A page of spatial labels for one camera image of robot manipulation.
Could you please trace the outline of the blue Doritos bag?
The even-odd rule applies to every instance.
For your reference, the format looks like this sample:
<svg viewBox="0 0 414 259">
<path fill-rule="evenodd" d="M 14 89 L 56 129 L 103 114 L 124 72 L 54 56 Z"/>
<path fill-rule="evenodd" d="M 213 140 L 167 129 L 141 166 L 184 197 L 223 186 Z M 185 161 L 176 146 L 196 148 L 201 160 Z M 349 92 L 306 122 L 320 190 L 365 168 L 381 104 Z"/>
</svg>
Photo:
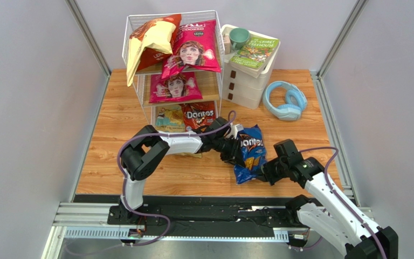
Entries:
<svg viewBox="0 0 414 259">
<path fill-rule="evenodd" d="M 241 185 L 257 177 L 257 170 L 267 162 L 266 148 L 264 146 L 263 134 L 258 124 L 253 127 L 242 127 L 237 133 L 240 142 L 241 158 L 244 166 L 235 165 L 233 172 L 236 184 Z"/>
</svg>

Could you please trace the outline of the red Doritos bag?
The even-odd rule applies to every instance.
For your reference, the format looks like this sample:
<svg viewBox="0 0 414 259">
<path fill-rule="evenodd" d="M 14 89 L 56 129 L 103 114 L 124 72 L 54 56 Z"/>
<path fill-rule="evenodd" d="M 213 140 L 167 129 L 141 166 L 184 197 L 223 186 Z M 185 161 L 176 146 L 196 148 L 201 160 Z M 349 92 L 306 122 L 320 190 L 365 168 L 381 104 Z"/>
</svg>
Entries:
<svg viewBox="0 0 414 259">
<path fill-rule="evenodd" d="M 181 110 L 186 131 L 210 125 L 217 118 L 214 101 L 182 104 Z"/>
</svg>

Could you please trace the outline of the tan kettle chips bag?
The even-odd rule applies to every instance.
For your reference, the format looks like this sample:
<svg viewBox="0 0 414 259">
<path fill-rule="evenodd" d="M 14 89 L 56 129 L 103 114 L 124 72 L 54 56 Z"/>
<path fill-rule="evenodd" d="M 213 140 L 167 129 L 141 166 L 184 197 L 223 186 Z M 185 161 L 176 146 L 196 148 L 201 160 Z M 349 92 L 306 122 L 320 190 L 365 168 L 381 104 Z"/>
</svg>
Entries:
<svg viewBox="0 0 414 259">
<path fill-rule="evenodd" d="M 184 133 L 192 130 L 190 126 L 185 125 L 183 104 L 157 106 L 155 128 L 169 133 Z"/>
</svg>

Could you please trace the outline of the pink Real chips bag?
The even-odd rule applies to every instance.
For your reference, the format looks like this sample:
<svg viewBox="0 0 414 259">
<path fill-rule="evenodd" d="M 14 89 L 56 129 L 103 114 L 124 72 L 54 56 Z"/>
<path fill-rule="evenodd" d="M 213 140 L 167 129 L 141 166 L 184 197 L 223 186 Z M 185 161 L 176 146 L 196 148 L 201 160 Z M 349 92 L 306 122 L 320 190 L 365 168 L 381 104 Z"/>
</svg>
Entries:
<svg viewBox="0 0 414 259">
<path fill-rule="evenodd" d="M 170 78 L 187 67 L 220 72 L 216 55 L 216 25 L 212 19 L 179 26 L 172 55 L 163 61 L 161 78 Z"/>
<path fill-rule="evenodd" d="M 162 79 L 160 74 L 150 77 L 149 103 L 183 102 L 203 99 L 194 72 L 184 72 Z"/>
</svg>

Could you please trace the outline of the cream orange chips bag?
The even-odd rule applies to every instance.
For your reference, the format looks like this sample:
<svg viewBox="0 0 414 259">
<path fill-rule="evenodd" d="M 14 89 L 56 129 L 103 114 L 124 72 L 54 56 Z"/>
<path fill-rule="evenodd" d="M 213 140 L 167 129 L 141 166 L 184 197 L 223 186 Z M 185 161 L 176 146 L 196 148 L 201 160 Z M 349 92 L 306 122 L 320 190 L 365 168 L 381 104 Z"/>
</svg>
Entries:
<svg viewBox="0 0 414 259">
<path fill-rule="evenodd" d="M 123 60 L 126 65 L 128 87 L 133 84 L 138 71 L 172 55 L 181 20 L 180 13 L 153 18 L 126 37 L 127 46 L 124 47 Z"/>
</svg>

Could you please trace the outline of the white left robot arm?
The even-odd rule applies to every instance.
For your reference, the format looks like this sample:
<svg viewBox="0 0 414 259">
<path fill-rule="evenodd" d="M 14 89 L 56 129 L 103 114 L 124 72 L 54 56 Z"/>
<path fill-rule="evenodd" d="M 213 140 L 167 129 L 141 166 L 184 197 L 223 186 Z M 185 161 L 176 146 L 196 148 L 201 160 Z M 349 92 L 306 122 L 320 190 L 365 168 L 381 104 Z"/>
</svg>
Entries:
<svg viewBox="0 0 414 259">
<path fill-rule="evenodd" d="M 142 128 L 118 152 L 117 164 L 123 184 L 119 205 L 109 210 L 108 224 L 129 224 L 149 217 L 148 213 L 138 211 L 143 205 L 146 179 L 167 155 L 214 150 L 223 162 L 243 166 L 238 131 L 232 122 L 232 119 L 218 117 L 209 125 L 181 133 L 158 131 L 152 125 Z"/>
</svg>

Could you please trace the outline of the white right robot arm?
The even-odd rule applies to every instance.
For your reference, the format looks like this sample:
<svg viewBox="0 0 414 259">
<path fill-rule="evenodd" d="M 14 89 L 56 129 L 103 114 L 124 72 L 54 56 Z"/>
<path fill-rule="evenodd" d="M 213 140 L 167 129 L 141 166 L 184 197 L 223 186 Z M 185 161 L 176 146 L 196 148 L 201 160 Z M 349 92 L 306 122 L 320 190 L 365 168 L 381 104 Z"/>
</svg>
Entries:
<svg viewBox="0 0 414 259">
<path fill-rule="evenodd" d="M 324 209 L 299 195 L 286 202 L 285 219 L 317 232 L 344 258 L 398 258 L 398 235 L 391 227 L 381 227 L 362 212 L 334 183 L 328 165 L 316 158 L 304 158 L 294 141 L 274 145 L 277 157 L 258 170 L 259 179 L 274 185 L 289 178 L 312 194 Z"/>
</svg>

